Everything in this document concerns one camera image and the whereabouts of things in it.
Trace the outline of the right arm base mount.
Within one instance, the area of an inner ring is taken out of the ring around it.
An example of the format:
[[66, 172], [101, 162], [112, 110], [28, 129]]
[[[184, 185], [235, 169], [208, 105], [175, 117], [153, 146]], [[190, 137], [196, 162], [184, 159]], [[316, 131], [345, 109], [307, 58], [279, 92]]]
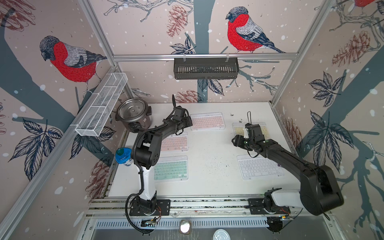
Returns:
[[248, 199], [251, 215], [290, 215], [289, 207], [277, 206], [271, 197]]

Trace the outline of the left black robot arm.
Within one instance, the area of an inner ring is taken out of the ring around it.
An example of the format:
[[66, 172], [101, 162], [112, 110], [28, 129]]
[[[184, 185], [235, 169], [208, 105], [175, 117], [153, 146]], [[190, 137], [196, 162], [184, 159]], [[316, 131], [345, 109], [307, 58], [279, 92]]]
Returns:
[[151, 167], [155, 166], [160, 158], [162, 141], [192, 125], [188, 110], [177, 106], [167, 118], [163, 119], [162, 125], [144, 130], [137, 135], [131, 158], [140, 174], [141, 188], [137, 194], [140, 199], [145, 201], [156, 199], [154, 173]]

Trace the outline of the white keyboard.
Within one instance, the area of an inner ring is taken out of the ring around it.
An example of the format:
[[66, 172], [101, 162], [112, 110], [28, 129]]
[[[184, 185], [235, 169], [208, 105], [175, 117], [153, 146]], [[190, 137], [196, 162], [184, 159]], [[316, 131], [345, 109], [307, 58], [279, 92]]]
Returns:
[[237, 156], [239, 169], [244, 181], [275, 178], [285, 175], [283, 168], [272, 160], [263, 157], [251, 158], [248, 155]]

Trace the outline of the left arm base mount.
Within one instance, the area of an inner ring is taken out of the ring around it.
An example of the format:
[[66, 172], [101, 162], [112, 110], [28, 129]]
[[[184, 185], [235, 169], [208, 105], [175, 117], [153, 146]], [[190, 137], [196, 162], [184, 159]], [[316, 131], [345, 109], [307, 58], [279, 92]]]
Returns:
[[147, 208], [149, 204], [139, 204], [134, 200], [131, 207], [129, 207], [130, 216], [169, 216], [171, 209], [171, 200], [156, 200], [156, 203], [151, 203], [151, 207]]

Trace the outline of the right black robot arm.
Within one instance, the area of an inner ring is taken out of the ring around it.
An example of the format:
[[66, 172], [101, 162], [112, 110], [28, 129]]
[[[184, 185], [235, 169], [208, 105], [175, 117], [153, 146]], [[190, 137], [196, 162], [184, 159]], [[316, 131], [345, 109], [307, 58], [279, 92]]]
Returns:
[[271, 196], [275, 205], [303, 208], [318, 216], [344, 204], [341, 189], [330, 167], [316, 166], [290, 153], [278, 142], [266, 140], [259, 125], [246, 124], [246, 130], [248, 138], [236, 135], [232, 139], [235, 147], [274, 161], [300, 181], [298, 198], [290, 198], [287, 191], [274, 190]]

